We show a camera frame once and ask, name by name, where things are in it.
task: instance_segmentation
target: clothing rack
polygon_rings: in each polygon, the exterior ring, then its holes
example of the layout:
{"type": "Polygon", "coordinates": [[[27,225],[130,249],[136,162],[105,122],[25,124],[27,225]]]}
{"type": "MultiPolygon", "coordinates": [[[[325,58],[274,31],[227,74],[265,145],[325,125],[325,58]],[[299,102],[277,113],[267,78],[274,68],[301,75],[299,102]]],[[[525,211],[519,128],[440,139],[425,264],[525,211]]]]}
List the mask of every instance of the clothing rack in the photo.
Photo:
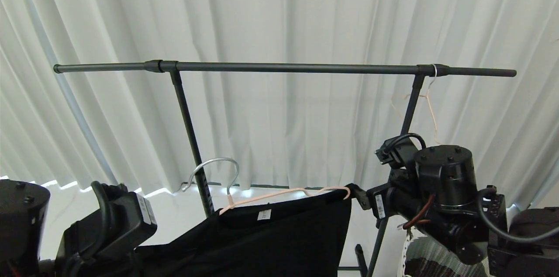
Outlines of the clothing rack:
{"type": "MultiPolygon", "coordinates": [[[[196,165],[202,163],[200,149],[196,141],[196,134],[190,118],[188,103],[184,95],[182,71],[202,71],[202,72],[264,72],[264,73],[331,73],[331,74],[398,74],[414,75],[411,86],[411,95],[407,104],[406,114],[400,134],[409,132],[411,120],[419,98],[419,93],[426,76],[439,77],[446,75],[468,75],[468,76],[507,76],[514,77],[515,70],[511,69],[488,69],[488,68],[458,68],[449,67],[442,64],[420,64],[415,66],[387,66],[387,65],[341,65],[341,64],[280,64],[280,63],[238,63],[238,62],[178,62],[166,60],[151,60],[147,62],[132,63],[111,63],[111,64],[78,64],[78,65],[59,65],[53,67],[56,73],[68,72],[99,72],[99,71],[126,71],[126,70],[146,70],[148,72],[166,73],[168,72],[173,83],[176,98],[182,114],[184,127],[188,135],[192,155],[196,165]]],[[[206,179],[204,169],[201,168],[196,174],[196,185],[200,192],[200,199],[206,217],[215,211],[212,202],[210,189],[206,179]]],[[[377,233],[375,246],[371,255],[371,260],[367,266],[361,245],[355,246],[357,256],[356,267],[339,267],[339,270],[357,270],[361,277],[371,277],[375,270],[377,259],[383,238],[386,232],[388,218],[377,220],[377,233]]]]}

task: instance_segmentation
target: white curtain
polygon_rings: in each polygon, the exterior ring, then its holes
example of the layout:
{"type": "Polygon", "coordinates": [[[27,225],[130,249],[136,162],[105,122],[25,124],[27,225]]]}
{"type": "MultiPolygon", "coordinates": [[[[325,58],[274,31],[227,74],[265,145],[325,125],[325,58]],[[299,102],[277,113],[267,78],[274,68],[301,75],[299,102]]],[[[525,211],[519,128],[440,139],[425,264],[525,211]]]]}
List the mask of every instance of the white curtain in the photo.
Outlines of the white curtain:
{"type": "MultiPolygon", "coordinates": [[[[497,185],[519,207],[537,195],[559,157],[557,0],[1,2],[0,167],[12,179],[176,191],[194,162],[168,74],[52,72],[56,63],[151,59],[516,69],[515,78],[438,78],[430,94],[438,140],[472,150],[478,186],[497,185]]],[[[388,168],[373,152],[399,133],[413,80],[182,78],[202,159],[238,160],[243,187],[385,182],[388,168]]],[[[411,131],[435,144],[423,98],[411,131]]],[[[226,183],[232,167],[207,172],[226,183]]]]}

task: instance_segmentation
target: black shirt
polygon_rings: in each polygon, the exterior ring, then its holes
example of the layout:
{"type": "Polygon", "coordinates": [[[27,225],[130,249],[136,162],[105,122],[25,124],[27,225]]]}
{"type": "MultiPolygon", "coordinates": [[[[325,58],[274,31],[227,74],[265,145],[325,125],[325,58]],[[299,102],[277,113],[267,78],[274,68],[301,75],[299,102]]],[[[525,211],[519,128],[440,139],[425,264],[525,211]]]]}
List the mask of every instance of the black shirt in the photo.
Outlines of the black shirt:
{"type": "Polygon", "coordinates": [[[351,215],[346,195],[216,211],[173,242],[136,251],[146,276],[337,276],[351,215]]]}

